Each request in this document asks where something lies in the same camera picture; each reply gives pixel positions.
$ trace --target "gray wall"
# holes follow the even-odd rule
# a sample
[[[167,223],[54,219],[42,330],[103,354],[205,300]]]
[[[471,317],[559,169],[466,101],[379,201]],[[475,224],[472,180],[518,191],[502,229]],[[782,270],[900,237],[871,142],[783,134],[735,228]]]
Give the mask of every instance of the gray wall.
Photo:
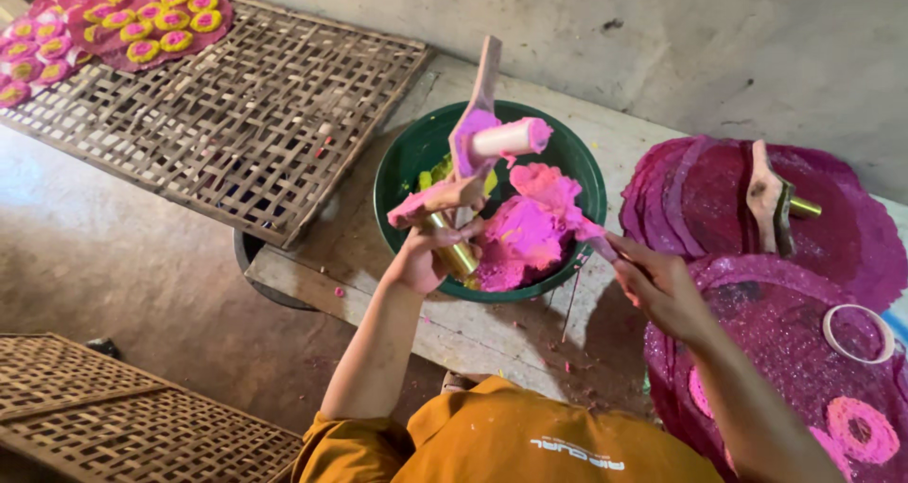
[[[508,75],[673,129],[826,149],[908,203],[905,0],[269,1],[472,60],[495,34]]]

